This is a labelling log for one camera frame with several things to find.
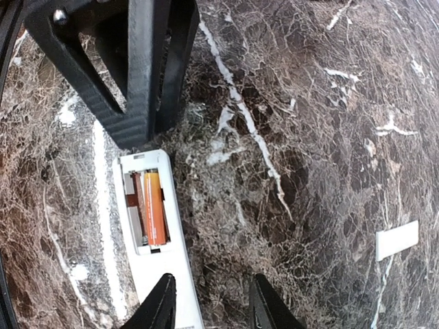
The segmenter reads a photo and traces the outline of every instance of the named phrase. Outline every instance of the empty battery slot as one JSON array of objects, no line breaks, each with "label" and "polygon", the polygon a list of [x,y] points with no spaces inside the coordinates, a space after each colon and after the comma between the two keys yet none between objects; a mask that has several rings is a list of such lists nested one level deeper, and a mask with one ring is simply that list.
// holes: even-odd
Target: empty battery slot
[{"label": "empty battery slot", "polygon": [[149,245],[151,253],[160,252],[153,247],[165,245],[171,240],[158,171],[152,169],[125,174],[124,181],[137,246]]}]

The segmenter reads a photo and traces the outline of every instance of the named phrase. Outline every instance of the white plastic device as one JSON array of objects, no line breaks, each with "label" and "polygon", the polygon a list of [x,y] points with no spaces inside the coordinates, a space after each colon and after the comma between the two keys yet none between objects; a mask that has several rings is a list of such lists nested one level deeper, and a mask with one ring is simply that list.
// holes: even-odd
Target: white plastic device
[{"label": "white plastic device", "polygon": [[[176,279],[177,290],[176,329],[204,329],[168,155],[163,150],[155,150],[122,156],[113,162],[112,167],[123,239],[139,302],[145,300],[163,274],[171,273]],[[159,247],[160,252],[155,246],[142,244],[138,211],[135,207],[128,207],[126,198],[134,190],[130,174],[150,169],[158,170],[170,237],[170,241]]]}]

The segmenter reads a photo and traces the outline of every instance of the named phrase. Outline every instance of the screw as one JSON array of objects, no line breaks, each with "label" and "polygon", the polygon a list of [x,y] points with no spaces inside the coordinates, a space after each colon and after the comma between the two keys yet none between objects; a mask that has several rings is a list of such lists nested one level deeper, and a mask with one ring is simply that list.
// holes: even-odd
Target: screw
[{"label": "screw", "polygon": [[67,13],[63,9],[57,9],[54,12],[54,23],[56,25],[65,25],[68,21]]}]

